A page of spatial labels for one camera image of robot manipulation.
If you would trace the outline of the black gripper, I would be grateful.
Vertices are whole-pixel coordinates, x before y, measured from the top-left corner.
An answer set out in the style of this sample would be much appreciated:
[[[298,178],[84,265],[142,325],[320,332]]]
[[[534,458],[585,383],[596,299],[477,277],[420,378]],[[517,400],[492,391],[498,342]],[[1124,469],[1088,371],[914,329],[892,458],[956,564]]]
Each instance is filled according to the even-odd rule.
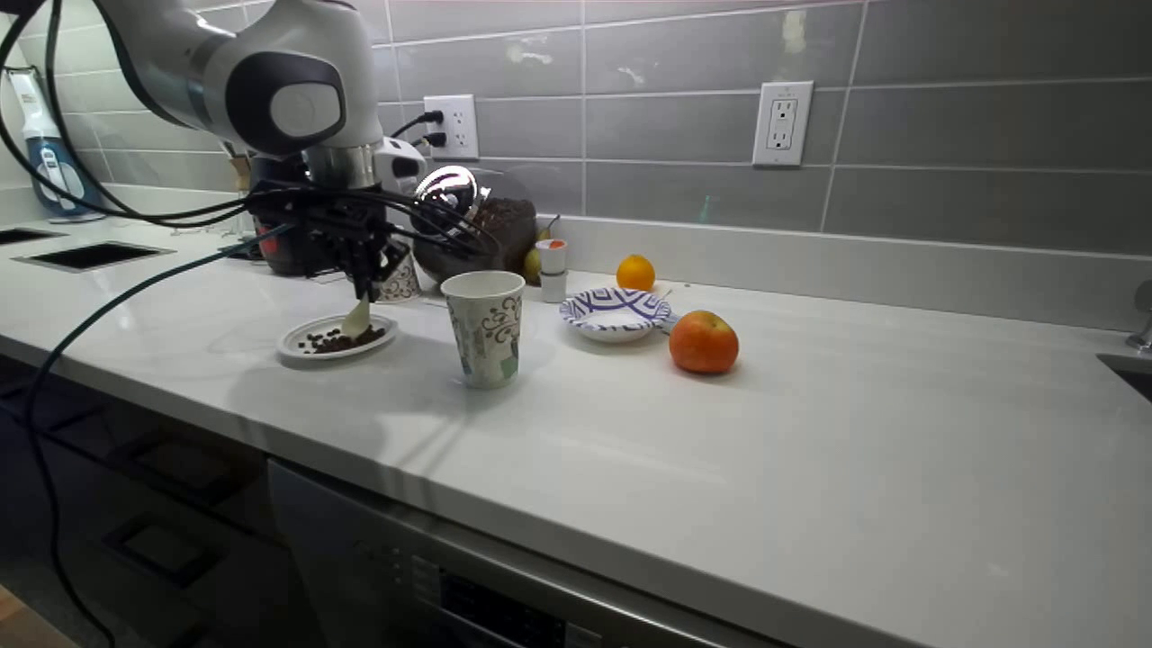
[[[282,277],[343,270],[360,304],[376,299],[388,244],[386,198],[376,186],[320,190],[308,184],[254,184],[244,193],[258,256]]]

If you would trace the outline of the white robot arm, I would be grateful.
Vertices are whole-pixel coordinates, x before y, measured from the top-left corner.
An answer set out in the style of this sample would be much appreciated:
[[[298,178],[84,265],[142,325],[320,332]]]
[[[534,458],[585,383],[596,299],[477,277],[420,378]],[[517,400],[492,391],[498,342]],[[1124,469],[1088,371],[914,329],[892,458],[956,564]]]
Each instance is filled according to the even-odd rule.
[[[258,178],[244,209],[290,262],[334,265],[373,304],[388,226],[362,13],[349,0],[274,0],[231,31],[182,0],[94,2],[136,101],[248,151]]]

